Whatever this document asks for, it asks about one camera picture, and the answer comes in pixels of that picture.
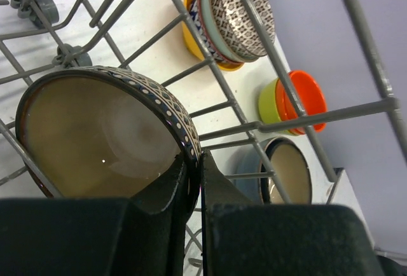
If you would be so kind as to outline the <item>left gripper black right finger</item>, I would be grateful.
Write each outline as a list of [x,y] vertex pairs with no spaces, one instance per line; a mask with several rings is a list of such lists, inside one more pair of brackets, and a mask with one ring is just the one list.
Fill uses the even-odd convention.
[[342,205],[258,205],[201,159],[205,275],[382,275],[362,221]]

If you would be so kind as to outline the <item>black patterned bowl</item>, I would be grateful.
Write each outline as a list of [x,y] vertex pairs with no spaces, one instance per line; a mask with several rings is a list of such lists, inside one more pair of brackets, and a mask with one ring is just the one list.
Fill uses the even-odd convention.
[[182,158],[200,164],[197,130],[156,81],[117,67],[59,70],[23,94],[15,133],[45,179],[65,197],[131,197]]

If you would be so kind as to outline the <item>glossy teal blue bowl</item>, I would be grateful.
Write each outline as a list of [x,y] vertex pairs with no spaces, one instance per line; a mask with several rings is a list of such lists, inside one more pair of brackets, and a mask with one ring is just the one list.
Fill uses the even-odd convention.
[[310,170],[297,145],[286,137],[274,137],[261,142],[261,145],[292,203],[311,204]]

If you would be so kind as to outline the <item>orange bowl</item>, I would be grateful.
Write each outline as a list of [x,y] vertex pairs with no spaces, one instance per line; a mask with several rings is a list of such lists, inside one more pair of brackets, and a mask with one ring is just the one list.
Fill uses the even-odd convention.
[[[283,86],[281,80],[278,78],[276,87],[275,87],[275,100],[276,100],[279,116],[282,121],[290,120],[288,113],[287,113],[286,105],[285,105],[286,96],[287,96],[287,94],[286,94],[286,91],[284,90],[284,86]],[[287,133],[291,134],[293,136],[299,136],[299,135],[304,135],[305,131],[303,128],[292,128],[292,129],[289,129],[287,131]]]
[[[307,115],[327,112],[328,107],[323,92],[316,80],[309,73],[305,71],[291,71],[288,75]],[[297,112],[284,89],[283,93],[287,117],[289,120],[296,119],[298,117]],[[315,132],[319,133],[325,129],[326,123],[316,124],[313,127]]]

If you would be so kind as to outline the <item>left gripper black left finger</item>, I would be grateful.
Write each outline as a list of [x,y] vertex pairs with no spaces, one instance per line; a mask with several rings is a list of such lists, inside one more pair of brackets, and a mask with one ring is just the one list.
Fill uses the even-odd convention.
[[181,156],[131,198],[1,201],[2,275],[165,275]]

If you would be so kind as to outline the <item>lime green bowl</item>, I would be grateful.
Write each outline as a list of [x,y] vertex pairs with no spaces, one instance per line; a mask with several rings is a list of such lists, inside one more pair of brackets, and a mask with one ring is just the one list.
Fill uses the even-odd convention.
[[264,86],[258,97],[258,113],[261,121],[264,124],[272,124],[282,122],[277,109],[275,100],[275,87],[277,79]]

